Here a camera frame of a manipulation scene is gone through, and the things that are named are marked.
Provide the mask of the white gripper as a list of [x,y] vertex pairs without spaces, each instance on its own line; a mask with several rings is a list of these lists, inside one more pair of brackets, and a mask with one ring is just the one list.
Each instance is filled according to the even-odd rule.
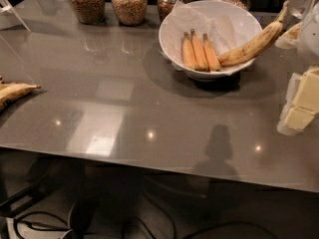
[[[309,65],[319,64],[319,2],[301,22],[290,27],[275,42],[280,49],[294,49]],[[319,67],[305,73],[293,73],[288,84],[286,104],[280,115],[277,131],[285,135],[301,133],[319,115]]]

